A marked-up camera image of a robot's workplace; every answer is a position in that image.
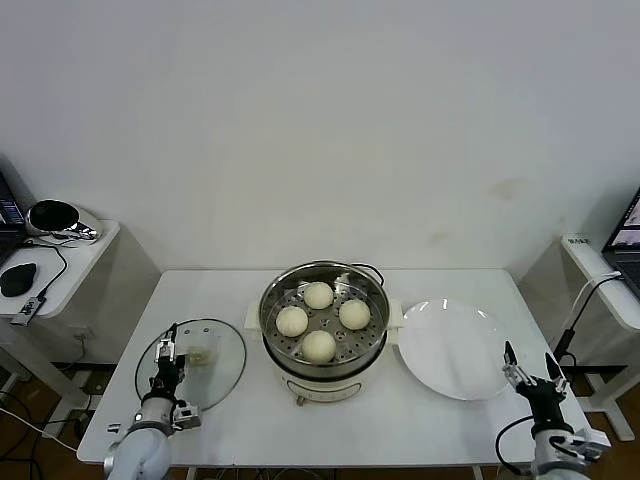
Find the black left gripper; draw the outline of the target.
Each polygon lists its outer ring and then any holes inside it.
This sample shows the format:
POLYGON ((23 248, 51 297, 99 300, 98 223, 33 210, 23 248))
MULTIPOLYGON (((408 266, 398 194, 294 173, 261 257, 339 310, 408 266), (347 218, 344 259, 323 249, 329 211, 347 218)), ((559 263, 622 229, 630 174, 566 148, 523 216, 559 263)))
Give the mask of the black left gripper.
POLYGON ((154 362, 158 364, 157 374, 149 379, 150 398, 164 398, 170 401, 176 400, 177 386, 184 379, 186 354, 176 356, 176 336, 178 324, 173 323, 159 339, 154 362))

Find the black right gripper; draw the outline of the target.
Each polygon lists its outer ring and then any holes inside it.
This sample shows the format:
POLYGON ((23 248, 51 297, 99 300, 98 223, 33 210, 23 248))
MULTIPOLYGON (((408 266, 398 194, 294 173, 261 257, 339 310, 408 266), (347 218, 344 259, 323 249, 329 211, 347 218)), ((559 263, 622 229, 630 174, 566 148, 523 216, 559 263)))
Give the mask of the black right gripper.
POLYGON ((545 354, 549 380, 527 374, 518 364, 509 341, 504 344, 502 371, 509 384, 529 402, 535 426, 566 426, 560 404, 566 398, 567 379, 555 358, 545 354))

